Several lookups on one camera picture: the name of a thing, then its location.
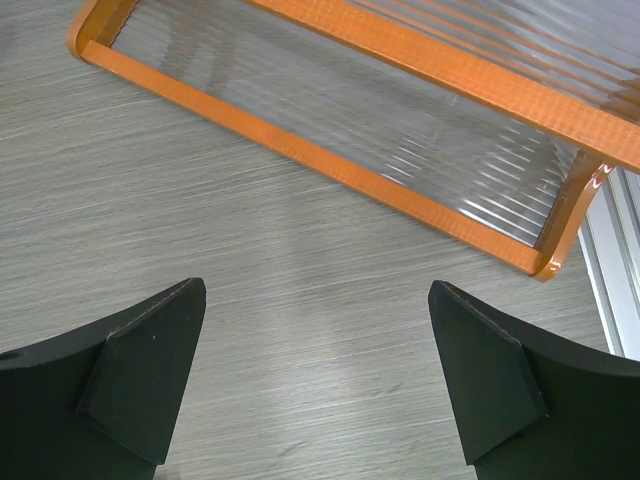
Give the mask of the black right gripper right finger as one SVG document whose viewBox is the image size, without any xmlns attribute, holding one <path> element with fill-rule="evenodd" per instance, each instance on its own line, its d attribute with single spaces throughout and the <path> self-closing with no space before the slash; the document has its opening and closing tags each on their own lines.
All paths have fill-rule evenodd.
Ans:
<svg viewBox="0 0 640 480">
<path fill-rule="evenodd" d="M 432 283 L 432 329 L 479 479 L 636 479 L 639 363 Z"/>
</svg>

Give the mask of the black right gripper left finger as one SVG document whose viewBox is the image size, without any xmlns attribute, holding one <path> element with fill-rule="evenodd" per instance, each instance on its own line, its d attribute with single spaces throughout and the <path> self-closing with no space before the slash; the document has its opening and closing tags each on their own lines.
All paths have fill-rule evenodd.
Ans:
<svg viewBox="0 0 640 480">
<path fill-rule="evenodd" d="M 185 279 L 1 355 L 4 479 L 151 479 L 166 461 L 206 309 Z"/>
</svg>

